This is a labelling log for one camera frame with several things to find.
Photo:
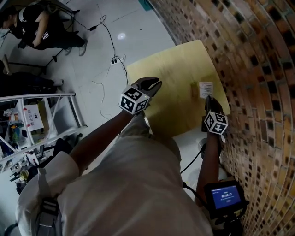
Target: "curved brick wall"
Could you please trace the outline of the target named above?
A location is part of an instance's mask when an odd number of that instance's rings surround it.
[[[223,158],[250,200],[245,235],[295,235],[295,0],[150,2],[177,44],[202,40],[219,73]]]

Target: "electrical outlet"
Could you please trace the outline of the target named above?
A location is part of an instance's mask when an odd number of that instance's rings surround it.
[[[124,62],[125,59],[124,59],[123,57],[120,57],[120,60],[121,60],[121,62],[120,62],[119,58],[116,57],[116,60],[117,60],[117,62],[115,62],[115,59],[113,59],[114,63],[111,61],[111,65],[115,65],[115,64],[118,64],[118,63]]]

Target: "light wood tabletop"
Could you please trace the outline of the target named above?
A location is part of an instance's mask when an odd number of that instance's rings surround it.
[[[153,97],[146,117],[154,134],[172,137],[201,126],[205,99],[199,82],[212,82],[213,96],[226,115],[230,107],[215,67],[200,40],[172,47],[127,67],[129,83],[158,77],[162,87]]]

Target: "display screen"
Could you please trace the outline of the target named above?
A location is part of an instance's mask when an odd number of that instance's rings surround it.
[[[241,201],[236,186],[213,189],[211,191],[216,209],[228,207]]]

